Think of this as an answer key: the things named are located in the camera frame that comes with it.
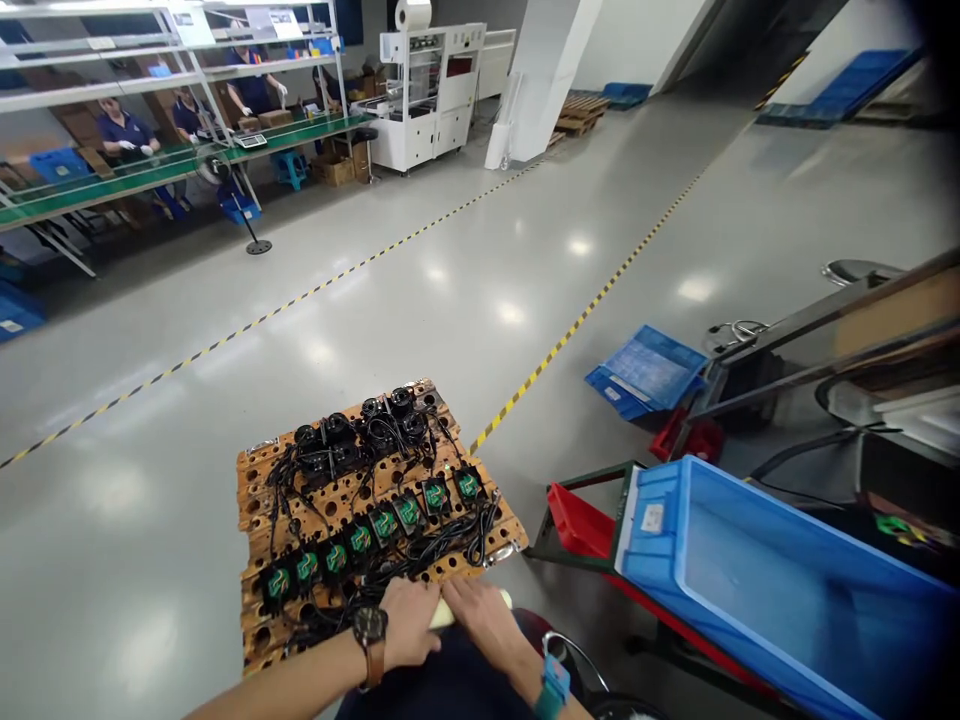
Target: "white pillar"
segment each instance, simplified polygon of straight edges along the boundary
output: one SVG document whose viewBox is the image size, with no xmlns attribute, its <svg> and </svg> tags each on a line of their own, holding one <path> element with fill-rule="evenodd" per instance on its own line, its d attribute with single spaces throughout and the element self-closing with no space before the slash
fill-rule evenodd
<svg viewBox="0 0 960 720">
<path fill-rule="evenodd" d="M 511 113 L 510 157 L 547 149 L 603 0 L 527 0 L 511 74 L 521 76 Z"/>
</svg>

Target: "brown leather watch strap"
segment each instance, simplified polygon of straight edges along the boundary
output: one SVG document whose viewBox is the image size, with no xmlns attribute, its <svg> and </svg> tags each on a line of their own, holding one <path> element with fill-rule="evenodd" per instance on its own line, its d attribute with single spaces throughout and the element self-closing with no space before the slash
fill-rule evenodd
<svg viewBox="0 0 960 720">
<path fill-rule="evenodd" d="M 367 682 L 364 687 L 368 690 L 375 688 L 383 679 L 384 665 L 386 664 L 384 658 L 385 646 L 386 643 L 381 640 L 378 643 L 368 645 L 366 648 Z"/>
</svg>

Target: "conveyor belt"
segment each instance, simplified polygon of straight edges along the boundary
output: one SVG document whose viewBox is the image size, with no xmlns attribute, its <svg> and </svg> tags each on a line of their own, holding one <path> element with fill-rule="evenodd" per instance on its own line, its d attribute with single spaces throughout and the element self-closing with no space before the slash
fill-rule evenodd
<svg viewBox="0 0 960 720">
<path fill-rule="evenodd" d="M 245 162 L 368 125 L 372 120 L 373 118 L 369 117 L 340 118 L 332 121 L 325 118 L 299 120 L 290 125 L 262 131 L 261 134 L 267 139 L 267 145 L 263 147 L 252 151 L 239 147 L 224 148 L 224 155 L 231 163 Z M 16 203 L 16 207 L 0 208 L 0 232 L 150 190 L 193 175 L 197 171 L 195 157 L 192 147 L 180 147 L 169 152 L 161 150 L 150 160 L 115 168 L 115 178 L 104 179 L 90 175 L 57 185 L 44 185 L 13 193 L 10 199 Z"/>
</svg>

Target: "white label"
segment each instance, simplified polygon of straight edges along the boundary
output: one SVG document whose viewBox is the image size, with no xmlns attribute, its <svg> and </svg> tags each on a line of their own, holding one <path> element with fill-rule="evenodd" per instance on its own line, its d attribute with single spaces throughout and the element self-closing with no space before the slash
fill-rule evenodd
<svg viewBox="0 0 960 720">
<path fill-rule="evenodd" d="M 640 523 L 640 529 L 654 535 L 660 534 L 663 530 L 663 503 L 647 505 L 643 511 L 643 522 Z"/>
<path fill-rule="evenodd" d="M 87 44 L 91 50 L 113 50 L 117 47 L 113 38 L 108 37 L 90 38 L 87 40 Z"/>
<path fill-rule="evenodd" d="M 300 23 L 291 8 L 270 8 L 270 22 L 277 33 L 277 40 L 299 40 L 303 37 Z"/>
<path fill-rule="evenodd" d="M 184 46 L 202 47 L 215 43 L 202 9 L 172 5 L 163 12 Z"/>
</svg>

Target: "blue uniform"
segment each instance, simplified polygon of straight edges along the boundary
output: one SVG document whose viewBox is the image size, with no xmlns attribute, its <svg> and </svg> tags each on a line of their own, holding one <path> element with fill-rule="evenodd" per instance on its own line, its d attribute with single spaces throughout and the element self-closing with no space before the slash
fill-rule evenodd
<svg viewBox="0 0 960 720">
<path fill-rule="evenodd" d="M 250 51 L 250 62 L 248 63 L 235 49 L 231 49 L 227 55 L 228 65 L 255 65 L 259 56 Z M 253 110 L 254 115 L 260 115 L 273 110 L 273 100 L 270 99 L 270 93 L 267 91 L 267 79 L 263 75 L 254 75 L 251 77 L 237 78 L 230 80 L 234 90 L 240 93 L 243 104 Z"/>
<path fill-rule="evenodd" d="M 104 142 L 121 142 L 126 140 L 132 142 L 137 147 L 149 145 L 153 140 L 153 130 L 146 125 L 136 115 L 128 112 L 123 113 L 123 127 L 110 119 L 110 116 L 104 113 L 97 118 L 97 129 L 100 131 L 100 137 Z"/>
<path fill-rule="evenodd" d="M 213 113 L 210 112 L 209 105 L 203 103 L 203 109 L 206 110 L 208 115 L 213 116 Z M 200 122 L 199 107 L 195 106 L 194 109 L 191 110 L 184 105 L 181 100 L 177 100 L 177 104 L 173 106 L 173 124 L 181 130 L 186 131 L 188 135 L 196 135 L 197 130 L 203 129 L 203 125 Z"/>
</svg>

